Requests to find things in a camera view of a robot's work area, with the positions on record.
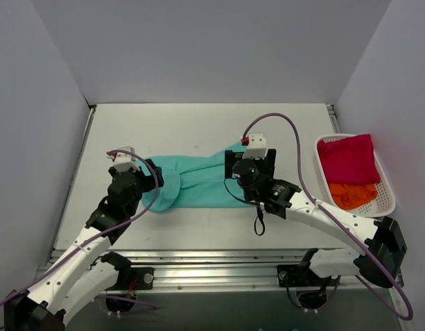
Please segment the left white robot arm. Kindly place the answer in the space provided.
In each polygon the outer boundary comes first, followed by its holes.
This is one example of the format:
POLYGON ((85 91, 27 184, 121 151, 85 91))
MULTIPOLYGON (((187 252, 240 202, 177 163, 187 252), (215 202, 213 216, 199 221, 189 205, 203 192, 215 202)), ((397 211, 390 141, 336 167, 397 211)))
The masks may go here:
POLYGON ((131 262, 110 247, 139 217, 143 194, 163 187, 161 168, 131 152, 115 150, 107 195, 99 202, 71 246, 32 285, 12 291, 3 305, 4 330, 65 330, 71 319, 111 287, 131 281, 131 262))

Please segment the teal t-shirt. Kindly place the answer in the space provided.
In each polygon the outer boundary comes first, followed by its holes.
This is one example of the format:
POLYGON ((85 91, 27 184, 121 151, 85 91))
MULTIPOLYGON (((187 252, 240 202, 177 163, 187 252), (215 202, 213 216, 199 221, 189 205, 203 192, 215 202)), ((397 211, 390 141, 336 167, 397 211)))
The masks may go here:
POLYGON ((154 156, 151 160, 161 168, 164 186, 144 193, 141 202, 151 205, 151 212, 167 212, 174 208, 247 208, 244 192, 236 181, 224 175, 225 151, 243 152, 235 143, 209 157, 184 155, 154 156))

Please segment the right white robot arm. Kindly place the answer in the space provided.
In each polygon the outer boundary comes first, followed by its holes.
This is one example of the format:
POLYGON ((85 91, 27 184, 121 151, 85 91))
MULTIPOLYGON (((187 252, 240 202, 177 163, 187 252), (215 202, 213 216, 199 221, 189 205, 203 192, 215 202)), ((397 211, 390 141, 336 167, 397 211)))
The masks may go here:
POLYGON ((398 222, 361 217, 314 199, 303 185, 274 178, 276 151, 254 159, 244 152, 224 153, 224 174, 234 179, 244 192, 243 202, 257 209, 257 216, 271 214, 281 219, 291 216, 330 235, 346 249, 310 249, 298 276, 308 285, 321 278, 339 275, 362 277, 381 288, 392 288, 406 254, 406 242, 398 222))

